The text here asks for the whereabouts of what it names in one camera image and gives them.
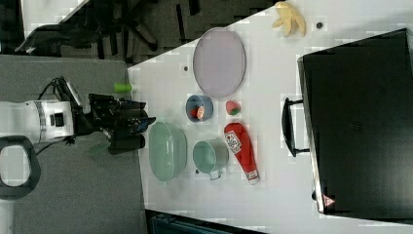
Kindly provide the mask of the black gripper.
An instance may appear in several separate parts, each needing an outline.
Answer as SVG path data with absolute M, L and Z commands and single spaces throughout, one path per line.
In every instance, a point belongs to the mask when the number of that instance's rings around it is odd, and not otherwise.
M 107 137 L 104 146 L 111 155 L 141 149 L 143 134 L 156 122 L 144 110 L 146 103 L 108 95 L 89 94 L 89 113 L 75 114 L 75 136 L 102 132 Z

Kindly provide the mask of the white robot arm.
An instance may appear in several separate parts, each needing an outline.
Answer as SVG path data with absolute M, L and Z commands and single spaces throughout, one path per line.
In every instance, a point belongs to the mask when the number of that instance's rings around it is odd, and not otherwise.
M 63 141 L 102 132 L 106 140 L 92 151 L 106 149 L 116 155 L 145 146 L 143 133 L 156 122 L 144 102 L 90 94 L 85 112 L 73 97 L 68 100 L 28 100 L 1 103 L 1 135 L 24 136 L 32 144 Z

